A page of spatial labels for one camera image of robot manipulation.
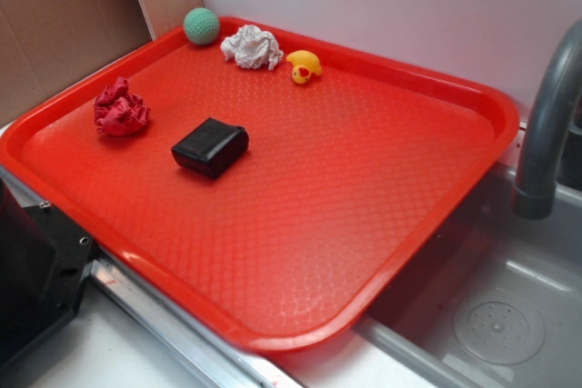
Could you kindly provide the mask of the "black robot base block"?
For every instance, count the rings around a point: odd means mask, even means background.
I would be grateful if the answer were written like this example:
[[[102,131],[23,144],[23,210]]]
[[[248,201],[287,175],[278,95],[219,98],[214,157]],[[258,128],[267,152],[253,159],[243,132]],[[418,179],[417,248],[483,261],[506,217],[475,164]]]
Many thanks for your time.
[[[95,240],[55,206],[20,205],[1,184],[1,369],[77,315]]]

